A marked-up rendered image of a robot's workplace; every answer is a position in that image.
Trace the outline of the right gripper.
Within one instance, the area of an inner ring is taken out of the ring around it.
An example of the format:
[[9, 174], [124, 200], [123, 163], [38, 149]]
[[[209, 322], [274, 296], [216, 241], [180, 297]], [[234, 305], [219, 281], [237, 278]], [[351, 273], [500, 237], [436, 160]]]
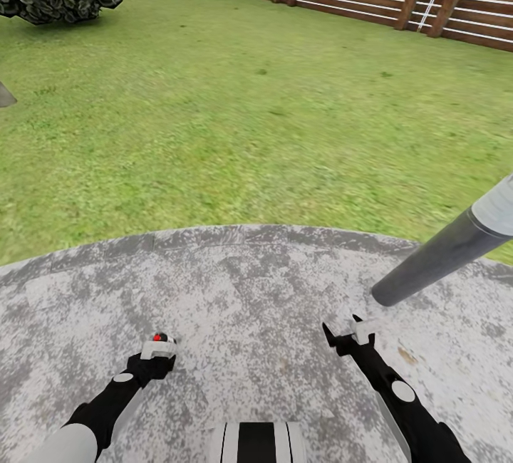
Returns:
[[[360, 317], [353, 314], [354, 320], [357, 322], [361, 321]], [[359, 321], [358, 321], [359, 320]], [[339, 335], [335, 337], [325, 323], [322, 323], [323, 330], [326, 335], [328, 344], [331, 348], [335, 348], [336, 352], [340, 357], [343, 355], [351, 354], [354, 361], [357, 363], [360, 370], [363, 369], [364, 363], [374, 357], [380, 357], [377, 351], [374, 350], [375, 345], [375, 334], [369, 335], [369, 340], [363, 345], [358, 345], [354, 340], [352, 334]]]

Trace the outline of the robot trunk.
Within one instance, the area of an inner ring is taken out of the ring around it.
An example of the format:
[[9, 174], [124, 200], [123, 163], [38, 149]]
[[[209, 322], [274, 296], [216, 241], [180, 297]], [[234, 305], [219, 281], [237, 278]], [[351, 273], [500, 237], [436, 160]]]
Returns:
[[218, 422], [206, 463], [307, 463], [296, 422]]

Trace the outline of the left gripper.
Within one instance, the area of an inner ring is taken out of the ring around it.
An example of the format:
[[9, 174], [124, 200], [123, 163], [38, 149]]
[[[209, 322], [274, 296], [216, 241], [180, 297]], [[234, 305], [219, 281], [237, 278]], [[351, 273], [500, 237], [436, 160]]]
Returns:
[[155, 356], [151, 360], [142, 360], [140, 355], [136, 354], [129, 358], [127, 368], [143, 367], [147, 372], [148, 380], [163, 380], [168, 371], [173, 371], [175, 359], [176, 355], [172, 356], [170, 359], [168, 357]]

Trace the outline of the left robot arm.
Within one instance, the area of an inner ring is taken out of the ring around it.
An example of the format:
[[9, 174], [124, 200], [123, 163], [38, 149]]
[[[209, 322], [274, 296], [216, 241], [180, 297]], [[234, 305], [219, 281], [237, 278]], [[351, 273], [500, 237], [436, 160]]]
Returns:
[[148, 380], [163, 380], [173, 371], [176, 355], [169, 359], [154, 352], [176, 348], [176, 343], [145, 341], [141, 354], [132, 355], [127, 368], [110, 381], [114, 388], [78, 406], [62, 428], [18, 463], [96, 463], [135, 413]]

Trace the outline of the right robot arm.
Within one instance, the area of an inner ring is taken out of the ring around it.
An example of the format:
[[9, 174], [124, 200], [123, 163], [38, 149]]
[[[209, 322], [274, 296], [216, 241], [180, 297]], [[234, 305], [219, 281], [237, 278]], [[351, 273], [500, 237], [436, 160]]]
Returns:
[[374, 350], [375, 333], [384, 329], [379, 317], [361, 320], [353, 314], [352, 334], [335, 337], [322, 323], [328, 344], [340, 357], [351, 354], [368, 378], [385, 423], [408, 463], [472, 463], [456, 435], [418, 403], [415, 390]]

